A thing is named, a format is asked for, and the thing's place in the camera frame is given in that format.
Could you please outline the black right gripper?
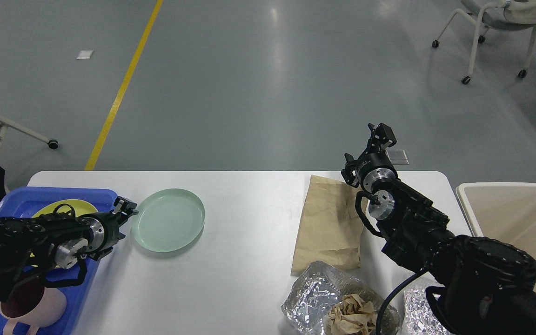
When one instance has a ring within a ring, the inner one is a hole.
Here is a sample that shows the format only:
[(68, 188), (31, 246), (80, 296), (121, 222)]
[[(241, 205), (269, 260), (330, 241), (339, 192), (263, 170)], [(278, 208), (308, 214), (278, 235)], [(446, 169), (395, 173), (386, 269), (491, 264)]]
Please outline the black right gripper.
[(357, 159), (351, 154), (344, 154), (345, 166), (341, 170), (341, 176), (344, 182), (353, 188), (375, 192), (376, 185), (398, 178), (397, 171), (384, 153), (387, 148), (395, 146), (396, 137), (391, 127), (385, 123), (368, 123), (368, 128), (368, 154), (361, 154)]

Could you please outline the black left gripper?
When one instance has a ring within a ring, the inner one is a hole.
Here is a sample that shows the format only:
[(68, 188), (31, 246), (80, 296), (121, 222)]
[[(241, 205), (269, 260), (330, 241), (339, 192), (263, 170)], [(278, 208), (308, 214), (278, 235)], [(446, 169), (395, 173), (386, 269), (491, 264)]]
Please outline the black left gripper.
[(118, 241), (125, 238), (120, 228), (127, 219), (137, 215), (137, 203), (122, 196), (117, 196), (112, 212), (96, 212), (85, 214), (81, 222), (86, 229), (83, 237), (88, 241), (86, 255), (94, 261), (100, 261), (113, 250)]

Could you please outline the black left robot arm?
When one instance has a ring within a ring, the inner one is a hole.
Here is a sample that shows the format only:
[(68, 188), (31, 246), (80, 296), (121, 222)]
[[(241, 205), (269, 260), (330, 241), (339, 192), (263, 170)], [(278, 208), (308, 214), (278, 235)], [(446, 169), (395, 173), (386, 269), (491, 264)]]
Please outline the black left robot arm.
[(0, 302), (36, 280), (45, 288), (80, 286), (87, 260), (109, 255), (137, 204), (117, 197), (108, 212), (77, 215), (67, 203), (36, 218), (0, 217)]

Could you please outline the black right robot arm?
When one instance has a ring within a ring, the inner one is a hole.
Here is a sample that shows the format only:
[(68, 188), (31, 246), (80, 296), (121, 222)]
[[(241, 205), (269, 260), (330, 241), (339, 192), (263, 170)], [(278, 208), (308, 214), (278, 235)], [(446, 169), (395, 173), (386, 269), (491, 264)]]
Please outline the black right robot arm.
[(387, 155), (396, 144), (384, 123), (368, 124), (366, 148), (345, 154), (344, 181), (359, 189), (355, 211), (363, 225), (385, 240), (396, 265), (413, 272), (382, 308), (412, 281), (429, 272), (438, 286), (425, 289), (434, 317), (455, 335), (536, 335), (536, 260), (488, 237), (455, 235), (449, 217), (405, 184)]

